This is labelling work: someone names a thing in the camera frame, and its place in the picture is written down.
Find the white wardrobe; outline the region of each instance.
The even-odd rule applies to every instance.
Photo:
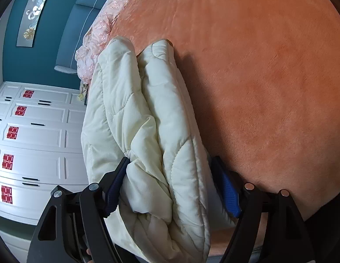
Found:
[[[79,91],[4,82],[0,88],[0,216],[36,225],[56,185],[88,185]]]

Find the red chinese character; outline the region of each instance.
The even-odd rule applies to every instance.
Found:
[[[4,154],[2,168],[12,170],[13,169],[14,155]]]
[[[12,188],[2,185],[1,192],[2,192],[2,202],[13,204]]]
[[[23,116],[23,115],[25,115],[25,111],[26,111],[26,107],[24,107],[24,106],[18,106],[18,107],[17,107],[17,110],[16,110],[16,112],[15,112],[15,115],[16,115],[16,116]]]
[[[23,97],[24,98],[31,98],[33,94],[34,94],[34,90],[26,90]]]
[[[8,133],[7,133],[7,138],[8,139],[16,139],[16,137],[18,136],[18,131],[19,131],[18,127],[10,126]]]

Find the cabinet handle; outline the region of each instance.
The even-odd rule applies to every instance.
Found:
[[[39,126],[45,126],[44,124],[41,123],[31,123],[32,125],[39,125]]]
[[[28,177],[22,177],[24,180],[33,180],[33,181],[39,181],[39,179],[36,178],[28,178]]]
[[[38,184],[31,184],[31,183],[24,183],[22,182],[23,185],[26,185],[26,186],[36,186],[36,187],[39,187]]]

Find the yellow flower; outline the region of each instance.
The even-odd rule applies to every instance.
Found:
[[[24,38],[29,40],[29,39],[34,39],[34,35],[35,35],[35,29],[34,28],[28,28],[25,32],[24,32]]]

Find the orange blanket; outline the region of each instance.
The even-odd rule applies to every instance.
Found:
[[[303,217],[340,192],[340,16],[329,0],[130,0],[112,33],[174,44],[204,145]]]

